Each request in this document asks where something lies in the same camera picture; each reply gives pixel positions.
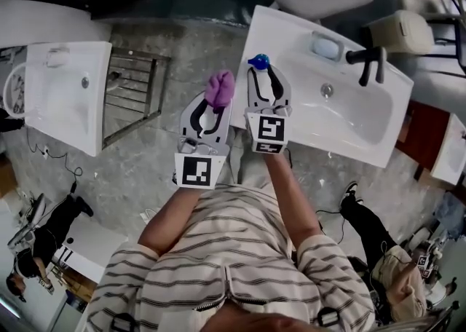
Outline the purple cloth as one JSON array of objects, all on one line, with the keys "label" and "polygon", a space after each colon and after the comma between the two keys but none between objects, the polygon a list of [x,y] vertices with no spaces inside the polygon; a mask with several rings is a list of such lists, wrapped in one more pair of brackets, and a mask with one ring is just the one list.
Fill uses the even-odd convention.
[{"label": "purple cloth", "polygon": [[221,70],[212,75],[205,89],[205,100],[217,114],[226,108],[234,97],[235,80],[229,70]]}]

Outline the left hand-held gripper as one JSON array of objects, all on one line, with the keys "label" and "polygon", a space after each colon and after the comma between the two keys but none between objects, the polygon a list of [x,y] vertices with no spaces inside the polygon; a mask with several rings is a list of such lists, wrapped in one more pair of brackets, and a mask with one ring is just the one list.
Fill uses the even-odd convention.
[{"label": "left hand-held gripper", "polygon": [[173,180],[178,187],[188,189],[214,189],[229,155],[226,144],[229,131],[232,101],[219,108],[218,113],[198,94],[183,110],[180,118],[180,137],[175,153]]}]

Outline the white sink on wooden cabinet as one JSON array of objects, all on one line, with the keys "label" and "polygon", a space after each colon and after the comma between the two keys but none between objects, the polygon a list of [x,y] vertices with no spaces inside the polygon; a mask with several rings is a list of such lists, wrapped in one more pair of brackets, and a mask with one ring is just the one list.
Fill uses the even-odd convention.
[{"label": "white sink on wooden cabinet", "polygon": [[456,185],[466,165],[466,126],[450,114],[440,151],[430,175]]}]

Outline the blue bottle cap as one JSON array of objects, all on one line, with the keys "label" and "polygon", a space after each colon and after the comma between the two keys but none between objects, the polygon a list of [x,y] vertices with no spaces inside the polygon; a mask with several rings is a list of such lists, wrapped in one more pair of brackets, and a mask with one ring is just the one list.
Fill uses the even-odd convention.
[{"label": "blue bottle cap", "polygon": [[252,71],[251,74],[248,74],[248,77],[252,79],[256,96],[273,103],[275,95],[268,74],[269,57],[265,54],[258,54],[254,58],[249,59],[248,64]]}]

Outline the black chair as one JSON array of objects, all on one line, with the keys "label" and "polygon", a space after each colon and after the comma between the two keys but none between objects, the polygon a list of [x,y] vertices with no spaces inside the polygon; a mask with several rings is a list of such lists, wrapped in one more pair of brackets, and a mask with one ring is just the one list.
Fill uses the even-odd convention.
[{"label": "black chair", "polygon": [[446,37],[433,37],[435,46],[453,46],[454,53],[428,53],[424,55],[426,58],[442,58],[457,61],[459,67],[462,69],[462,74],[456,74],[448,71],[438,71],[439,74],[447,76],[455,76],[466,79],[466,21],[461,21],[462,16],[462,4],[460,0],[450,0],[451,3],[456,7],[458,15],[450,14],[431,14],[427,17],[428,25],[442,25],[452,28],[454,32],[453,38]]}]

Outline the person's striped cream shirt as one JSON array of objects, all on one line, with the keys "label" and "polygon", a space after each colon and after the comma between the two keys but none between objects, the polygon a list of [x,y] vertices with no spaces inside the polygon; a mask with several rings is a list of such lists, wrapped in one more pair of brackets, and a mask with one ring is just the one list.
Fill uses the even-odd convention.
[{"label": "person's striped cream shirt", "polygon": [[117,315],[136,332],[199,332],[224,304],[277,312],[333,332],[364,332],[375,321],[369,291],[341,248],[318,234],[295,248],[277,200],[239,185],[204,194],[181,238],[159,255],[125,242],[111,256],[87,308],[90,332],[111,332]]}]

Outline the beige trash bin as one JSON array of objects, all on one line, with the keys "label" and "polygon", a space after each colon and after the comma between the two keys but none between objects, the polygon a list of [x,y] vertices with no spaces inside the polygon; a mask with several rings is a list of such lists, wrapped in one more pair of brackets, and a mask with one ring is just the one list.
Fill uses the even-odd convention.
[{"label": "beige trash bin", "polygon": [[429,54],[435,44],[433,30],[419,14],[398,10],[366,25],[372,45],[388,53]]}]

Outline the white sink with black faucet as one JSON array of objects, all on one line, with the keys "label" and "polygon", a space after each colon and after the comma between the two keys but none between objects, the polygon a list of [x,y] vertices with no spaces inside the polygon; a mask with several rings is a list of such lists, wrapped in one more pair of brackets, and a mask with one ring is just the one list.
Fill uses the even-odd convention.
[{"label": "white sink with black faucet", "polygon": [[[341,60],[310,51],[313,31],[344,45]],[[414,82],[390,63],[384,83],[371,66],[366,87],[358,83],[364,65],[345,55],[358,43],[317,23],[272,8],[256,6],[236,78],[230,124],[244,129],[248,107],[248,60],[265,54],[291,86],[290,141],[377,167],[386,167],[398,138]]]}]

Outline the person's left forearm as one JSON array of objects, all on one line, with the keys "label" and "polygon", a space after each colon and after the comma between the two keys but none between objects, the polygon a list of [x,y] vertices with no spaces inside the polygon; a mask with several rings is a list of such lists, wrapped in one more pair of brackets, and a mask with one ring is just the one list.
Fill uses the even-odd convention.
[{"label": "person's left forearm", "polygon": [[138,244],[161,256],[178,242],[203,194],[201,189],[179,188],[146,225]]}]

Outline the person's right forearm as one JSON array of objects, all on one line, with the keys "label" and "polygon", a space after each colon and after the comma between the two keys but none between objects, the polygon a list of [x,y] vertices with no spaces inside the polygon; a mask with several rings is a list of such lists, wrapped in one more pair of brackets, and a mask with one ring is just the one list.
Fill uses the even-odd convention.
[{"label": "person's right forearm", "polygon": [[264,161],[283,223],[295,249],[298,249],[307,238],[321,233],[317,215],[287,159],[282,154],[265,154]]}]

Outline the black faucet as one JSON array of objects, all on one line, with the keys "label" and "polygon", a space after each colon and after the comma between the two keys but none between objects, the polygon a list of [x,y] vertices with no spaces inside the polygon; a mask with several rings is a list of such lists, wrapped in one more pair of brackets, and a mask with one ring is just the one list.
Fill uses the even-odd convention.
[{"label": "black faucet", "polygon": [[387,61],[387,51],[383,47],[372,47],[366,50],[348,51],[345,55],[346,61],[350,65],[364,63],[363,72],[359,78],[359,85],[366,87],[368,85],[371,73],[371,64],[377,62],[375,80],[379,84],[384,83],[384,66]]}]

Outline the grey soap dish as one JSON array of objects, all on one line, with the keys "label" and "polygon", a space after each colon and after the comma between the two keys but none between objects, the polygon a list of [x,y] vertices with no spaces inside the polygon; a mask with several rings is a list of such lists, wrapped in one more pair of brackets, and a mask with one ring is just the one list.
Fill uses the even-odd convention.
[{"label": "grey soap dish", "polygon": [[310,37],[309,49],[322,58],[338,62],[343,55],[344,45],[330,36],[313,31]]}]

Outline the plain white counter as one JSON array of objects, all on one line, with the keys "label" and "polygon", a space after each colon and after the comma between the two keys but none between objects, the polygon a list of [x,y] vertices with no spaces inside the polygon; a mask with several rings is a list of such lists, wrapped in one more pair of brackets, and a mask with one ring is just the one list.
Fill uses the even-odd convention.
[{"label": "plain white counter", "polygon": [[35,43],[108,41],[111,25],[90,13],[38,1],[0,0],[0,49]]}]

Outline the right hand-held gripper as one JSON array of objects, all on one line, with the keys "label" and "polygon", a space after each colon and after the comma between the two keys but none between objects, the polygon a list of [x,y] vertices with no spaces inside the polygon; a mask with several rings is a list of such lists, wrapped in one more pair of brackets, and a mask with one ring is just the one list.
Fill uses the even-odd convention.
[{"label": "right hand-held gripper", "polygon": [[283,73],[271,67],[271,87],[275,96],[274,104],[261,94],[259,77],[255,68],[249,68],[248,105],[245,119],[248,132],[252,138],[252,151],[261,154],[281,154],[288,145],[291,115],[291,86]]}]

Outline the person's grey trousers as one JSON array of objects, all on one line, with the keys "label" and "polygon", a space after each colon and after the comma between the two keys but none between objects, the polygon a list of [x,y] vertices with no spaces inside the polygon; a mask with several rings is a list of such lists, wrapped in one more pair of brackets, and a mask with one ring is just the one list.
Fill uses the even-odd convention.
[{"label": "person's grey trousers", "polygon": [[249,133],[246,130],[230,127],[227,144],[230,146],[230,152],[222,170],[223,181],[273,191],[263,154],[252,151]]}]

